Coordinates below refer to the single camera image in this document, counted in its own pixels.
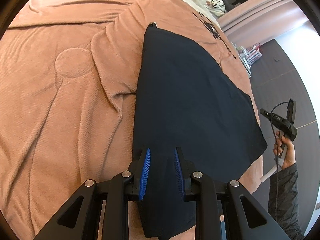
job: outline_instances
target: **fleece blanket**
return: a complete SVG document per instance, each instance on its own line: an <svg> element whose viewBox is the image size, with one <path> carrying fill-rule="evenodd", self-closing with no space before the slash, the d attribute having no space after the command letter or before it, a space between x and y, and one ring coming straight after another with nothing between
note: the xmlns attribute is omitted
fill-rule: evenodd
<svg viewBox="0 0 320 240"><path fill-rule="evenodd" d="M20 11L0 41L0 209L20 240L32 239L87 179L127 169L150 22L206 49L250 95L259 120L236 51L195 14L182 0L30 0ZM261 176L262 157L240 181L254 192ZM129 227L131 239L144 239L135 203ZM175 238L193 237L191 228Z"/></svg>

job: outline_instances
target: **sleeve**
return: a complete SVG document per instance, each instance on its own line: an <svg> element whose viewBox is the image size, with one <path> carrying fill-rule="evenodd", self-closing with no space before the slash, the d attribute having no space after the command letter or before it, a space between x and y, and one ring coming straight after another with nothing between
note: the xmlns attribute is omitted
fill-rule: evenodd
<svg viewBox="0 0 320 240"><path fill-rule="evenodd" d="M298 223L298 169L297 164L278 173L277 222L291 240L301 240L304 235ZM276 174L270 177L268 212L275 219L276 212Z"/></svg>

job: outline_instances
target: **black cable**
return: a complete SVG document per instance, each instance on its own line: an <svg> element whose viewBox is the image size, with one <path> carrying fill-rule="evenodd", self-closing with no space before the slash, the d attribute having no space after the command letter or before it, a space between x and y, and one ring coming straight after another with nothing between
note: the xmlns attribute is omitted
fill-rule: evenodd
<svg viewBox="0 0 320 240"><path fill-rule="evenodd" d="M273 111L280 105L283 105L283 104L289 104L289 102L282 102L282 103L279 103L277 104L270 112L270 123L271 123L271 128L272 128L272 132L273 132L273 136L275 137L275 140L276 140L276 144L277 144L277 155L276 155L276 166L277 166L277 169L276 169L276 174L277 174L277 182L276 182L276 212L275 212L275 220L276 222L278 222L278 219L277 219L277 208L278 208L278 185L279 185L279 175L278 175L278 149L279 149L279 146L278 146L278 142L277 142L277 137L276 137L276 133L275 133L275 129L273 128L273 124L272 124L272 113Z"/></svg>

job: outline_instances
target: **dark gray floor tile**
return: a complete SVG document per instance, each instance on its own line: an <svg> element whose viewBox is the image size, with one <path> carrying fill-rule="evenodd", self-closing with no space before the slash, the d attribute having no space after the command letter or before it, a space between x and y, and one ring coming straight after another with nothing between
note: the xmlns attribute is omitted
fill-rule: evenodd
<svg viewBox="0 0 320 240"><path fill-rule="evenodd" d="M253 88L295 69L287 54L275 40L263 44L260 48L262 57L251 68L250 80Z"/></svg>
<svg viewBox="0 0 320 240"><path fill-rule="evenodd" d="M316 116L307 90L294 69L276 79L272 79L262 86L252 88L252 93L258 109L271 111L277 104L290 98L297 101L295 127L300 127L316 120ZM286 117L286 105L279 106L275 113ZM265 138L273 136L270 122L260 115L261 130Z"/></svg>

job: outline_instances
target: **floor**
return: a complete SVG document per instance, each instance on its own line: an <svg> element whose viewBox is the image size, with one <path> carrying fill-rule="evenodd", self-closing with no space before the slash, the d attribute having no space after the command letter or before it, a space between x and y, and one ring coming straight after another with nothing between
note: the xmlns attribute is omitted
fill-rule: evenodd
<svg viewBox="0 0 320 240"><path fill-rule="evenodd" d="M295 127L298 135L294 141L299 178L299 223L306 230L314 210L320 181L319 129L313 107L303 82L282 48L275 40L261 47L263 56L251 68L251 86L258 109L272 108L292 98L297 101ZM280 106L275 113L286 117L286 105ZM260 116L261 130L268 143L263 154L264 174L274 166L272 153L274 137L270 122ZM253 196L268 208L269 180L260 185Z"/></svg>

